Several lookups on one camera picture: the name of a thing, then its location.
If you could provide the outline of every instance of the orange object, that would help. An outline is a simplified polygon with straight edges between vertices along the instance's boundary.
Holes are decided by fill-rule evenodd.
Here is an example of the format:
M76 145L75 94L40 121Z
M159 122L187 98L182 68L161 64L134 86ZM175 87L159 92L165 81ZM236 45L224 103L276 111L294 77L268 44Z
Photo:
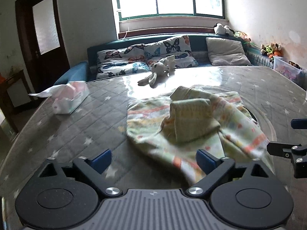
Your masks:
M275 52L274 52L274 55L277 55L277 56L279 56L279 57L282 57L282 54L281 54L280 51L275 51Z
M2 82L4 82L4 81L5 81L5 78L2 77L1 74L0 74L0 84L1 84Z

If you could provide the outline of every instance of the metal screw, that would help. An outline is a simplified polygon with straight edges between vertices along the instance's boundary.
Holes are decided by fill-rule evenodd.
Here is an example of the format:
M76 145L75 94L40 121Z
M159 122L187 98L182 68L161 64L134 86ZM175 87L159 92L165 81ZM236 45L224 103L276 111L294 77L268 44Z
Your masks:
M117 195L119 193L120 193L119 188L110 187L106 189L106 194L109 194L109 195Z
M202 194L204 190L199 187L192 187L188 189L188 192L192 195L199 195L199 194Z

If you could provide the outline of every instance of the plastic packaging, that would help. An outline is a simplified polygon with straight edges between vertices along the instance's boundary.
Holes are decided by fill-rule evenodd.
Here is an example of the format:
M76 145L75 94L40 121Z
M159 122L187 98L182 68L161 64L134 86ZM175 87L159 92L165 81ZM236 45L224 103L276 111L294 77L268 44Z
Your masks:
M71 81L66 85L54 85L39 94L40 98L52 97L54 114L71 114L90 94L85 81Z
M273 69L283 76L297 84L298 86L302 87L305 73L303 70L297 69L294 66L291 66L287 62L281 60L280 58L274 56L274 67Z

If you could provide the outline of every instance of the window frame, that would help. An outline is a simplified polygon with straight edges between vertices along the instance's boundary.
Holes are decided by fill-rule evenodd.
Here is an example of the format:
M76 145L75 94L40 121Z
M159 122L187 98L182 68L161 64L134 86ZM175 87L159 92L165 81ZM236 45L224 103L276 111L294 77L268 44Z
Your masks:
M117 9L120 9L120 2L117 1ZM157 7L157 13L151 14L151 15L142 15L142 16L131 16L131 17L122 17L122 13L118 12L119 15L119 21L126 21L130 19L138 19L138 18L148 18L148 17L161 17L161 16L199 16L199 17L211 17L211 18L219 18L219 19L225 19L225 3L224 0L222 0L222 16L216 16L216 15L207 15L207 14L198 14L196 13L196 2L193 0L193 14L159 14L158 11L158 0L156 0L156 7Z

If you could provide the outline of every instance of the sofa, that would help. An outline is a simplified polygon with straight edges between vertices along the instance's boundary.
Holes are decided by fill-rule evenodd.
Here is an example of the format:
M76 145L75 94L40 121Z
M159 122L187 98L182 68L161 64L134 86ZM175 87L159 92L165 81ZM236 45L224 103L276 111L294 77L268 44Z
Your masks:
M267 66L273 68L267 56L261 55L260 50L258 48L254 48L250 44L246 44L246 42L241 38L204 33L145 35L116 40L109 43L89 47L87 49L88 62L81 62L76 66L72 67L56 81L55 85L66 84L69 81L84 80L86 82L90 82L96 80L97 53L100 51L108 49L121 49L135 44L150 44L179 35L189 36L193 57L197 60L200 67L211 66L211 63L208 58L208 47L206 43L206 38L210 37L240 41L245 51L245 55L247 56L252 65Z

